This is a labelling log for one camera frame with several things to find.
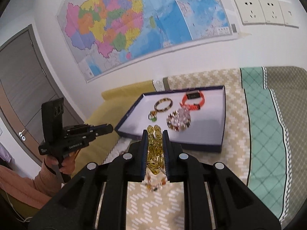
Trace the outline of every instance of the person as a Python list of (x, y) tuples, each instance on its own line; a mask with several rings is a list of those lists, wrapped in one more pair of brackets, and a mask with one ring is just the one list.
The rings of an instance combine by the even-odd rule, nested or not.
[[(58, 165), (57, 159), (45, 156), (41, 170), (34, 179), (21, 177), (0, 166), (0, 194), (17, 213), (17, 219), (18, 215), (24, 219), (34, 216), (61, 189), (62, 184), (56, 178), (52, 165)], [(70, 153), (62, 162), (60, 171), (70, 175), (74, 169), (75, 153)]]

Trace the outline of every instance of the electrical outlet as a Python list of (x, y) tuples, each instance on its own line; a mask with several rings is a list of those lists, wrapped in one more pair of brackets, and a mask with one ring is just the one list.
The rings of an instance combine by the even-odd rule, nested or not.
[(267, 24), (284, 25), (284, 18), (277, 0), (259, 0)]
[(282, 15), (284, 17), (285, 26), (297, 27), (298, 24), (294, 17), (294, 11), (291, 3), (279, 1)]
[(243, 25), (265, 24), (259, 0), (234, 0)]

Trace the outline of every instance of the hand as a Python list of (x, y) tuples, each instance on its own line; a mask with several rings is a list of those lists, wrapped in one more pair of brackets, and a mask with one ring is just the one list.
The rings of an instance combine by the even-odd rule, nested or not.
[[(52, 169), (52, 165), (59, 165), (59, 162), (56, 158), (53, 156), (46, 156), (45, 157), (45, 163), (48, 167)], [(62, 166), (59, 170), (63, 174), (71, 175), (75, 170), (75, 155), (74, 152), (71, 152), (68, 157), (66, 157), (63, 162)]]

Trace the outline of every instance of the patterned tablecloth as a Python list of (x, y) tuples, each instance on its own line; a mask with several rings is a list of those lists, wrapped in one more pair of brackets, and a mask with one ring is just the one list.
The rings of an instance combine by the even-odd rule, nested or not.
[[(157, 91), (225, 85), (222, 152), (186, 152), (203, 163), (226, 164), (284, 228), (307, 197), (307, 72), (297, 67), (241, 68), (171, 76), (152, 84)], [(130, 142), (117, 140), (104, 163)], [(144, 183), (128, 183), (126, 228), (184, 229), (183, 184), (167, 183), (149, 192)]]

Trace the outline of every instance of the white cable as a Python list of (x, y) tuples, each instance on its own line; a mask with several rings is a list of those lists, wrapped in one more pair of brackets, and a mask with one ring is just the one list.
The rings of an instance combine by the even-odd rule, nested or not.
[(33, 217), (27, 217), (27, 218), (25, 218), (25, 219), (23, 219), (23, 217), (20, 215), (20, 214), (18, 214), (18, 212), (15, 210), (15, 208), (14, 208), (14, 206), (13, 206), (13, 204), (11, 203), (11, 201), (10, 201), (10, 198), (9, 198), (9, 195), (7, 194), (7, 191), (5, 190), (5, 188), (4, 188), (4, 185), (2, 184), (2, 182), (0, 181), (0, 184), (2, 185), (2, 187), (3, 187), (3, 190), (4, 190), (4, 192), (6, 193), (6, 195), (7, 195), (7, 199), (9, 200), (9, 203), (10, 203), (10, 205), (11, 205), (11, 207), (12, 207), (12, 209), (15, 211), (15, 213), (21, 218), (21, 220), (20, 219), (18, 219), (18, 218), (16, 218), (16, 220), (19, 220), (20, 222), (22, 222), (22, 223), (25, 223), (25, 222), (30, 222), (29, 220), (30, 219), (32, 219)]

